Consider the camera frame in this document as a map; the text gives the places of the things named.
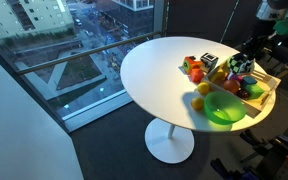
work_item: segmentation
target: plastic container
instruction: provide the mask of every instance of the plastic container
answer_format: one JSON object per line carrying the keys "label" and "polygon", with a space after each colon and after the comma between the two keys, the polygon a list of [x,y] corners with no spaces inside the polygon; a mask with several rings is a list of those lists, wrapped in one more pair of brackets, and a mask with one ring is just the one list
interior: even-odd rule
{"label": "plastic container", "polygon": [[240,98],[225,91],[213,91],[204,99],[207,118],[216,124],[229,125],[244,118],[245,107]]}

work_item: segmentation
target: floor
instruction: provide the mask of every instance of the floor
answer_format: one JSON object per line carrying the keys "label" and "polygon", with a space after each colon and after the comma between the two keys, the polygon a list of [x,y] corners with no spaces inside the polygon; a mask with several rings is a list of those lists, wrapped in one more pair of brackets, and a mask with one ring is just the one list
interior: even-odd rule
{"label": "floor", "polygon": [[[269,74],[277,63],[272,59],[257,62]],[[270,139],[288,127],[288,75],[277,88],[276,105],[261,123],[251,127],[259,138]],[[193,131],[195,147],[191,156],[179,164],[165,164],[155,159],[144,142],[146,126],[154,117],[131,102],[70,134],[86,180],[196,180],[221,179],[210,161],[220,158],[228,170],[243,171],[261,160],[257,157],[241,164],[253,152],[238,132],[202,133]]]}

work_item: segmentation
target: table top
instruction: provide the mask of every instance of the table top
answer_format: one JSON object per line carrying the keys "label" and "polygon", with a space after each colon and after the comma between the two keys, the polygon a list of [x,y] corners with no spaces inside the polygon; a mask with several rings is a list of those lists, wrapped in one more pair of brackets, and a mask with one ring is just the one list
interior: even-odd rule
{"label": "table top", "polygon": [[[262,121],[273,109],[275,93],[254,119],[245,116],[232,125],[218,125],[208,120],[204,110],[195,111],[190,102],[205,97],[195,91],[181,66],[185,56],[201,57],[211,53],[218,64],[238,53],[223,44],[193,37],[164,37],[147,41],[132,49],[124,58],[121,79],[127,93],[153,116],[183,128],[204,132],[225,132],[248,128]],[[255,69],[264,70],[255,64]]]}

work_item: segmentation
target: white wall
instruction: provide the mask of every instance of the white wall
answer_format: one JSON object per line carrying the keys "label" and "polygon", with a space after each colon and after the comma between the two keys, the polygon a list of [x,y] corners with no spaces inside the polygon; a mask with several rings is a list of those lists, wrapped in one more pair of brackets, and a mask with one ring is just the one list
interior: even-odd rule
{"label": "white wall", "polygon": [[83,179],[71,138],[1,66],[0,179]]}

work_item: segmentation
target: tray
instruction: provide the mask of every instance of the tray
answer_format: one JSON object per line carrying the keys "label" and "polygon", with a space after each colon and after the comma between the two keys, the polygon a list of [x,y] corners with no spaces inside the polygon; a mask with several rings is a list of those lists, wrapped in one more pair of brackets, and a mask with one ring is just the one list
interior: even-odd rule
{"label": "tray", "polygon": [[[229,69],[227,67],[226,62],[217,66],[213,71],[208,73],[202,79],[202,81],[209,83],[212,91],[226,91],[225,89],[222,88],[223,83],[225,81],[224,79],[217,80],[215,82],[211,82],[210,80],[212,79],[212,76],[214,76],[219,71],[223,71],[224,73],[227,73],[227,74],[229,73]],[[264,93],[257,99],[252,99],[252,100],[241,99],[242,102],[244,103],[246,114],[254,118],[260,112],[262,112],[268,100],[270,99],[272,94],[275,92],[275,89],[281,82],[281,80],[276,77],[270,76],[268,74],[265,74],[256,70],[254,70],[251,74],[247,74],[247,76],[252,76],[254,79],[256,79],[257,85],[259,85],[264,90]]]}

